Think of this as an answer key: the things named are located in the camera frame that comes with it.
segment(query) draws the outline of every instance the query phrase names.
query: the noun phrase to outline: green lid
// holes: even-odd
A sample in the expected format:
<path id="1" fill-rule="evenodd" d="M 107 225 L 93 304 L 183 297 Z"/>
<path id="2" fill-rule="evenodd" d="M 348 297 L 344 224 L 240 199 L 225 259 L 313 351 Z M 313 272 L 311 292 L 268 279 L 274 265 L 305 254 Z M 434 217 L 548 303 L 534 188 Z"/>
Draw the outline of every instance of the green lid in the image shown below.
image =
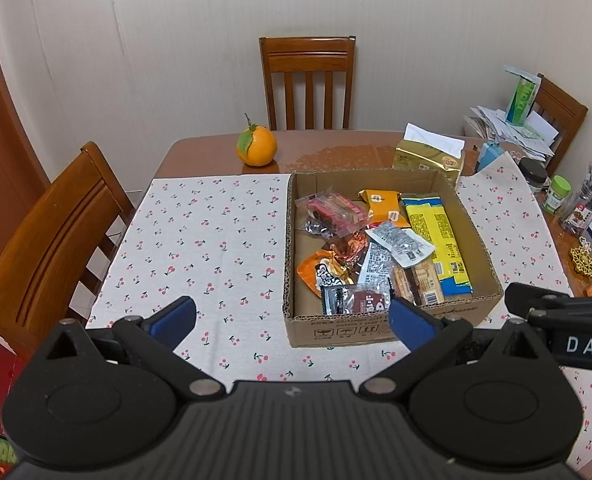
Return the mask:
<path id="1" fill-rule="evenodd" d="M 551 188 L 561 196 L 567 196 L 572 190 L 571 185 L 560 175 L 556 175 L 551 179 Z"/>

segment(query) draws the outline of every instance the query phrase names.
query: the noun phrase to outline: wooden chair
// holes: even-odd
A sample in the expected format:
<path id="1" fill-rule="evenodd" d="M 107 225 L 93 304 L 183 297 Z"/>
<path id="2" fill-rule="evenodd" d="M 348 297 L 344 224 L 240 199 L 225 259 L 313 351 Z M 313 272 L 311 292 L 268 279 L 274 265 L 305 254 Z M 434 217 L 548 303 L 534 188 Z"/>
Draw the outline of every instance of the wooden chair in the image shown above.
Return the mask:
<path id="1" fill-rule="evenodd" d="M 128 224 L 134 214 L 98 146 L 80 151 L 0 255 L 0 335 L 26 358 L 59 319 L 76 316 L 68 309 L 79 281 L 98 294 L 102 282 L 87 262 L 97 247 L 114 257 L 105 233 L 117 216 Z"/>
<path id="2" fill-rule="evenodd" d="M 553 148 L 554 156 L 546 165 L 546 172 L 549 176 L 553 176 L 578 129 L 582 126 L 589 109 L 544 75 L 538 74 L 538 76 L 542 82 L 536 94 L 534 110 L 559 132 L 556 139 L 557 146 Z"/>
<path id="3" fill-rule="evenodd" d="M 356 37 L 348 38 L 260 38 L 260 53 L 265 76 L 269 129 L 276 129 L 276 108 L 271 74 L 284 73 L 285 115 L 288 130 L 296 128 L 293 72 L 305 73 L 305 128 L 314 129 L 314 72 L 325 72 L 324 128 L 333 128 L 333 72 L 346 72 L 343 129 L 349 128 L 353 54 Z"/>

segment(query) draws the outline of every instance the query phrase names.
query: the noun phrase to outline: candy wrapper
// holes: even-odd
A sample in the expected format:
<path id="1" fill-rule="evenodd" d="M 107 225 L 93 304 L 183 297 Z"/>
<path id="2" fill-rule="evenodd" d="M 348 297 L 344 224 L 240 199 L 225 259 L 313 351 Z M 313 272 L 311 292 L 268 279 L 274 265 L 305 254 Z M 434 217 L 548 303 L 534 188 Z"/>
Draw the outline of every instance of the candy wrapper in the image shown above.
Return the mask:
<path id="1" fill-rule="evenodd" d="M 441 282 L 442 293 L 445 296 L 470 294 L 469 276 L 441 199 L 404 198 L 403 203 L 413 230 L 436 246 L 431 259 Z"/>
<path id="2" fill-rule="evenodd" d="M 403 269 L 393 263 L 391 281 L 396 296 L 405 298 L 417 306 L 435 306 L 445 301 L 438 275 L 430 259 Z"/>
<path id="3" fill-rule="evenodd" d="M 308 232 L 310 235 L 322 236 L 326 239 L 333 237 L 333 232 L 329 227 L 313 218 L 310 218 L 302 225 L 302 230 Z"/>
<path id="4" fill-rule="evenodd" d="M 381 189 L 364 189 L 358 195 L 369 206 L 369 222 L 380 224 L 391 220 L 396 227 L 411 227 L 410 223 L 400 213 L 397 191 L 384 191 Z"/>
<path id="5" fill-rule="evenodd" d="M 385 249 L 391 251 L 394 260 L 404 269 L 427 258 L 436 248 L 411 229 L 400 229 L 390 221 L 368 229 L 367 234 Z"/>
<path id="6" fill-rule="evenodd" d="M 296 206 L 340 237 L 359 231 L 369 219 L 365 210 L 332 189 L 299 198 Z"/>
<path id="7" fill-rule="evenodd" d="M 349 269 L 352 269 L 361 259 L 367 249 L 367 235 L 364 231 L 358 231 L 346 237 L 335 237 L 325 245 L 335 253 L 336 259 Z"/>
<path id="8" fill-rule="evenodd" d="M 375 242 L 370 242 L 358 283 L 388 283 L 391 265 L 391 252 Z"/>
<path id="9" fill-rule="evenodd" d="M 323 314 L 364 314 L 389 310 L 388 283 L 358 283 L 323 288 Z"/>
<path id="10" fill-rule="evenodd" d="M 319 298 L 323 286 L 353 283 L 348 269 L 338 262 L 333 251 L 316 251 L 298 266 L 296 272 Z"/>

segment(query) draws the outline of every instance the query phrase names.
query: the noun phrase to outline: corrugated cardboard edge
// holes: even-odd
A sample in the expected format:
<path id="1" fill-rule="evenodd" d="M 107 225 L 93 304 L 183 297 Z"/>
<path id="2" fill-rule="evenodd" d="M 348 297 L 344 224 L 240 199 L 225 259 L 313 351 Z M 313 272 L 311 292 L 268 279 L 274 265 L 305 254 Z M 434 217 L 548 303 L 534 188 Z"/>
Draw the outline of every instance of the corrugated cardboard edge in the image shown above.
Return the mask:
<path id="1" fill-rule="evenodd" d="M 285 211 L 285 264 L 284 264 L 284 285 L 282 287 L 282 317 L 285 319 L 291 318 L 291 280 L 293 279 L 293 222 L 295 221 L 293 215 L 293 195 L 294 175 L 289 176 L 289 183 L 287 184 L 287 211 Z"/>
<path id="2" fill-rule="evenodd" d="M 398 170 L 397 168 L 357 168 L 357 169 L 360 169 L 360 170 L 367 170 L 368 169 L 369 171 L 399 171 L 401 173 L 415 173 L 418 171 L 418 170 Z M 314 320 L 324 320 L 324 319 L 334 319 L 334 318 L 337 319 L 337 318 L 342 317 L 342 316 L 297 316 L 297 317 L 294 317 L 291 314 L 291 303 L 292 303 L 291 281 L 294 279 L 294 273 L 293 273 L 294 265 L 291 264 L 291 262 L 293 259 L 293 233 L 294 233 L 293 222 L 295 221 L 295 215 L 293 214 L 292 195 L 293 195 L 295 174 L 340 173 L 342 171 L 354 171 L 354 169 L 353 168 L 352 169 L 343 168 L 343 169 L 329 170 L 329 171 L 297 171 L 296 173 L 292 174 L 289 178 L 289 185 L 287 188 L 287 212 L 286 212 L 287 218 L 286 218 L 286 222 L 285 222 L 286 232 L 285 232 L 284 288 L 283 288 L 283 297 L 282 297 L 282 314 L 286 320 L 314 321 Z M 451 186 L 451 182 L 444 175 L 444 173 L 442 173 L 439 170 L 428 170 L 428 171 L 426 171 L 426 173 L 433 173 L 434 178 L 444 179 L 447 186 L 450 187 L 454 191 L 454 193 L 456 193 L 456 190 L 453 189 L 453 187 Z M 439 314 L 439 317 L 444 317 L 447 314 L 454 314 L 454 313 L 458 313 L 458 312 L 463 312 L 464 309 L 459 308 L 459 306 L 470 304 L 470 303 L 473 303 L 474 301 L 476 301 L 476 302 L 489 301 L 490 303 L 493 301 L 492 307 L 490 308 L 490 311 L 491 311 L 491 309 L 495 306 L 495 304 L 498 303 L 504 295 L 504 291 L 502 290 L 502 285 L 500 284 L 500 280 L 498 279 L 498 275 L 496 274 L 495 269 L 493 268 L 491 258 L 489 257 L 489 250 L 487 250 L 484 242 L 482 241 L 482 237 L 480 236 L 480 233 L 476 229 L 476 225 L 474 224 L 473 220 L 471 219 L 471 216 L 469 216 L 469 213 L 466 211 L 466 208 L 464 207 L 463 203 L 460 201 L 460 197 L 458 198 L 458 206 L 462 209 L 462 211 L 464 212 L 464 214 L 467 218 L 467 221 L 469 222 L 473 231 L 476 233 L 477 241 L 486 250 L 487 264 L 489 266 L 489 269 L 491 270 L 493 279 L 494 279 L 495 284 L 498 288 L 498 292 L 496 292 L 495 294 L 487 295 L 487 296 L 478 296 L 477 298 L 445 301 L 444 303 L 438 304 L 434 307 L 425 308 L 425 311 L 428 314 L 434 315 L 432 313 L 432 310 L 435 311 L 436 309 L 444 309 L 445 307 L 453 306 L 453 308 L 447 309 L 447 310 L 444 310 L 443 312 L 441 312 Z M 381 317 L 381 316 L 382 316 L 382 313 L 378 313 L 378 312 L 370 312 L 370 313 L 365 313 L 365 314 L 352 314 L 352 317 L 356 317 L 358 319 L 369 319 L 372 317 Z M 391 338 L 379 339 L 378 341 L 391 341 L 391 340 L 395 340 L 395 339 L 396 339 L 396 337 L 394 336 Z"/>

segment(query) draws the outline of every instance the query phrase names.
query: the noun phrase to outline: spice jar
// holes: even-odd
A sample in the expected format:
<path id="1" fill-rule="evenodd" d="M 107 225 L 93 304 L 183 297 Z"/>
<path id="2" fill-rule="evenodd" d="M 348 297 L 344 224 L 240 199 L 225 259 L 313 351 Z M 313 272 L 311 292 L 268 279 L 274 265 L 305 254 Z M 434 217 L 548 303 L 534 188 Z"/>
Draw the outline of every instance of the spice jar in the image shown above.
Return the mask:
<path id="1" fill-rule="evenodd" d="M 560 175 L 556 175 L 551 179 L 551 185 L 549 191 L 546 192 L 546 198 L 542 208 L 545 212 L 553 215 L 556 210 L 562 205 L 564 199 L 569 195 L 572 190 L 571 184 L 567 182 L 565 178 Z"/>
<path id="2" fill-rule="evenodd" d="M 522 176 L 527 180 L 533 194 L 542 191 L 544 181 L 546 180 L 546 170 L 537 160 L 524 156 L 521 158 L 518 168 Z"/>

